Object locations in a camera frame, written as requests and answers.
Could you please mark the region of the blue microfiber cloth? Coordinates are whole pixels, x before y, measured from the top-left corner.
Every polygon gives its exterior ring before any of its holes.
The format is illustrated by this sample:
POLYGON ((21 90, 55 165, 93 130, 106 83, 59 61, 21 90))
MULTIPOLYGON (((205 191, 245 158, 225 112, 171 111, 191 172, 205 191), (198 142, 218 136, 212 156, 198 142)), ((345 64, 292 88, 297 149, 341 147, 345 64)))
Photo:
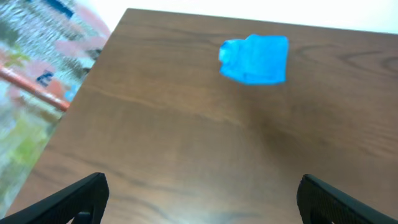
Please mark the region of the blue microfiber cloth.
POLYGON ((251 34, 225 41, 219 50, 220 73, 245 85, 277 85, 286 81, 289 40, 281 35, 251 34))

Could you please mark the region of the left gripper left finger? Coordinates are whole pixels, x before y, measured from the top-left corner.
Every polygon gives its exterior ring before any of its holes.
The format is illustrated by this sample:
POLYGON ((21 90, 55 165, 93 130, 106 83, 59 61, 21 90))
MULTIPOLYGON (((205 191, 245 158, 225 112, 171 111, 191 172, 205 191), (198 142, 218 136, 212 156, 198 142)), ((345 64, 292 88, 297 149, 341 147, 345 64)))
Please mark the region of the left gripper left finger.
POLYGON ((1 219, 1 224, 100 224, 108 199, 106 176, 95 172, 1 219))

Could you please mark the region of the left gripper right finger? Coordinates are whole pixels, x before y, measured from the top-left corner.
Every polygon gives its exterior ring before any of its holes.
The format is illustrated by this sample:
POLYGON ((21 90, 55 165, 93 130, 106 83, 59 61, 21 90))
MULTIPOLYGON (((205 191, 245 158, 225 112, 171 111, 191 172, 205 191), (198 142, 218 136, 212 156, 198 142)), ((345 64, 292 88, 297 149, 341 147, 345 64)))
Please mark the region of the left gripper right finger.
POLYGON ((397 224, 397 220, 310 174, 300 181, 297 205, 304 224, 397 224))

